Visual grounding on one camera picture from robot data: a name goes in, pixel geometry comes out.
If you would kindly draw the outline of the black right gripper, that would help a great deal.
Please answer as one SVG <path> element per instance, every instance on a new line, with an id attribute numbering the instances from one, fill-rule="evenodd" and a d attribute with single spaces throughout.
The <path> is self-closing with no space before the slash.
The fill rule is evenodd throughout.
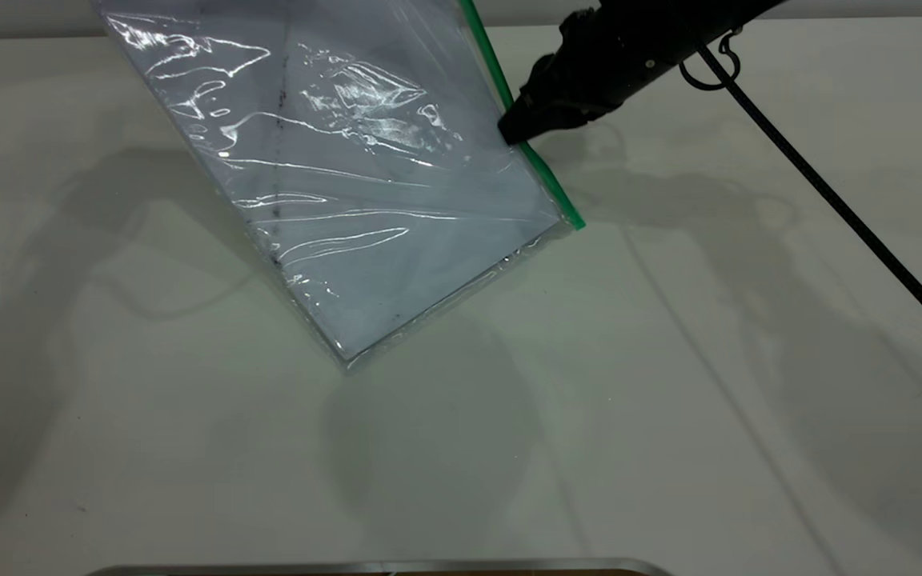
<path id="1" fill-rule="evenodd" d="M 508 145 L 577 129 L 617 110 L 718 34 L 716 1 L 601 1 L 571 12 L 561 45 L 534 63 L 498 120 Z"/>

